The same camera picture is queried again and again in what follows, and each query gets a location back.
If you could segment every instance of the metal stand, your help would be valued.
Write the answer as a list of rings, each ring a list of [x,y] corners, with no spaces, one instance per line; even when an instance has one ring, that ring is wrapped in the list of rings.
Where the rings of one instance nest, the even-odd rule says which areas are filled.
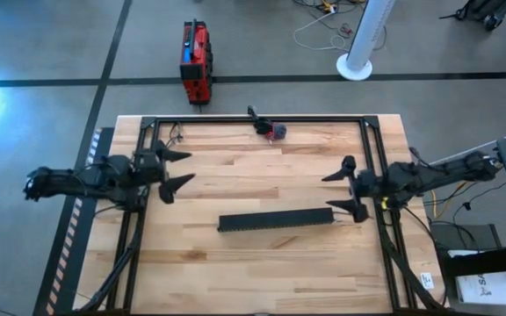
[[[443,262],[450,277],[471,276],[506,271],[506,248],[486,251],[477,255],[459,255]]]

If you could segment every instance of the white label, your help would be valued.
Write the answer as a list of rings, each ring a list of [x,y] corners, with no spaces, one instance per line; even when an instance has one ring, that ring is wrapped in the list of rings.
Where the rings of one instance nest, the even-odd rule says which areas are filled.
[[[421,283],[425,290],[432,290],[435,288],[435,284],[432,282],[432,275],[428,272],[421,274]]]

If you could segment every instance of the electronic device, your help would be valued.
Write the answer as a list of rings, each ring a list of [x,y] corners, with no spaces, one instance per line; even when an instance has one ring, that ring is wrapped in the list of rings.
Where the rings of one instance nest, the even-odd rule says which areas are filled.
[[[213,55],[206,23],[184,22],[181,80],[190,104],[208,104],[212,97]]]

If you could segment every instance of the white paper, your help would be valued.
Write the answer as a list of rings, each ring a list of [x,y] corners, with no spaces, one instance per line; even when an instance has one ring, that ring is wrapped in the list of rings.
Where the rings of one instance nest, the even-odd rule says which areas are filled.
[[[448,255],[474,255],[473,250],[449,250]],[[471,304],[506,305],[506,272],[456,276],[460,301]]]
[[[432,274],[431,273],[422,273],[421,274],[421,284],[423,284],[423,288],[425,290],[432,290],[435,288],[435,284],[432,282]]]

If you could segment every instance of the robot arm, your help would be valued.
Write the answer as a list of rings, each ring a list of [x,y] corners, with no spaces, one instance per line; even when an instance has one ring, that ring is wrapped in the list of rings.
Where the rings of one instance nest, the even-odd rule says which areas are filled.
[[[367,169],[354,176],[357,167],[352,156],[346,156],[341,170],[322,181],[338,181],[349,177],[352,200],[328,201],[353,214],[355,222],[368,218],[360,198],[383,198],[386,208],[401,208],[414,196],[459,181],[490,181],[500,168],[496,160],[481,152],[472,152],[437,166],[416,165],[413,162],[394,162],[383,176]]]
[[[156,151],[134,154],[138,168],[124,155],[102,157],[83,169],[50,169],[40,167],[27,176],[23,192],[26,199],[38,201],[58,194],[85,198],[106,198],[125,210],[139,203],[140,187],[159,182],[159,195],[166,204],[174,202],[174,194],[194,174],[169,178],[165,162],[176,162],[191,156],[169,150],[159,142]]]

